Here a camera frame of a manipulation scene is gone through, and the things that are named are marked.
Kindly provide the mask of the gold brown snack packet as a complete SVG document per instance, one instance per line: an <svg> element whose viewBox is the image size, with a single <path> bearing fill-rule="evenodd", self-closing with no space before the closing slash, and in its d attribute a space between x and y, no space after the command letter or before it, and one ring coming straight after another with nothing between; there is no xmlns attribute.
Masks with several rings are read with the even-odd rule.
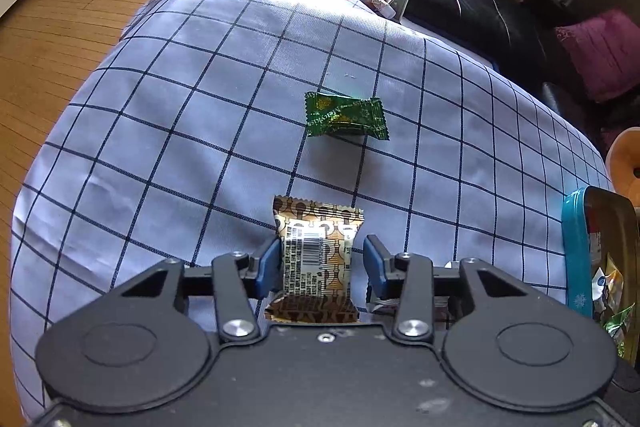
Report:
<svg viewBox="0 0 640 427"><path fill-rule="evenodd" d="M363 211L277 195L272 211L281 244L282 289L265 309L279 323L352 324L352 245Z"/></svg>

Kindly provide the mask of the green snack packet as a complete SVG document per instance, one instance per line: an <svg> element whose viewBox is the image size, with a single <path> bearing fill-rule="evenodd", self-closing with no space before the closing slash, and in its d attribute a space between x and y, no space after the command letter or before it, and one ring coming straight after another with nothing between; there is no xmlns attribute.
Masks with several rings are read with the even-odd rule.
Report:
<svg viewBox="0 0 640 427"><path fill-rule="evenodd" d="M310 91L305 94L309 136L367 135L388 141L384 107L379 98L349 98Z"/></svg>

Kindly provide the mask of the teal tin box gold interior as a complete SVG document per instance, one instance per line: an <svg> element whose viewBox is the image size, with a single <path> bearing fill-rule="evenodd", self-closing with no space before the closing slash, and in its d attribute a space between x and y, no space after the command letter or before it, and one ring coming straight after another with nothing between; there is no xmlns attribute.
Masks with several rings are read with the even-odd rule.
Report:
<svg viewBox="0 0 640 427"><path fill-rule="evenodd" d="M639 230L631 201L586 186L561 212L566 304L605 329L618 355L639 363Z"/></svg>

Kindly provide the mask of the blue checked tablecloth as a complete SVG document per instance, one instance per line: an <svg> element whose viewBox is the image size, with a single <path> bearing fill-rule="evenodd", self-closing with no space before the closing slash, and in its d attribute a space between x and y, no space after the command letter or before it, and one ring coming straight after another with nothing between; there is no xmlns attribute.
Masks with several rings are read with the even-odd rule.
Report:
<svg viewBox="0 0 640 427"><path fill-rule="evenodd" d="M390 139L309 136L305 94L382 101ZM566 295L561 208L610 188L582 132L448 43L358 0L150 0L23 182L11 230L13 372L49 402L46 329L151 265L208 265L274 232L290 195L363 211L362 235L444 265L480 257Z"/></svg>

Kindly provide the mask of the orange pink donut pillow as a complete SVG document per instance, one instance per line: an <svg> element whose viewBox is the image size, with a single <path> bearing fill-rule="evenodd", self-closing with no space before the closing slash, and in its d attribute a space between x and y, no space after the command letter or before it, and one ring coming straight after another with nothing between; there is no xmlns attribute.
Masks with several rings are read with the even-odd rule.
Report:
<svg viewBox="0 0 640 427"><path fill-rule="evenodd" d="M613 141L605 161L614 191L640 207L640 128L620 132Z"/></svg>

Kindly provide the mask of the black leather sofa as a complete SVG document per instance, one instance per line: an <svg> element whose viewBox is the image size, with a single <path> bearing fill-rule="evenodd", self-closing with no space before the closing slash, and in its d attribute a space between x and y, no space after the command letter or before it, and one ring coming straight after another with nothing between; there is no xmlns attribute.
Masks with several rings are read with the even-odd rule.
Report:
<svg viewBox="0 0 640 427"><path fill-rule="evenodd" d="M487 58L518 87L604 147L639 124L639 83L598 102L556 30L576 17L551 0L410 0L406 17Z"/></svg>

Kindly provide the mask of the magenta cushion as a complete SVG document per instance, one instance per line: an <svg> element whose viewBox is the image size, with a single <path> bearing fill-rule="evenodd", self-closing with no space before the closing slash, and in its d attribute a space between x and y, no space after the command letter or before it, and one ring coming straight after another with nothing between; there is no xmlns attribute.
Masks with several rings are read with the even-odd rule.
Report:
<svg viewBox="0 0 640 427"><path fill-rule="evenodd" d="M610 101L638 86L639 27L625 12L608 10L554 33L590 100Z"/></svg>

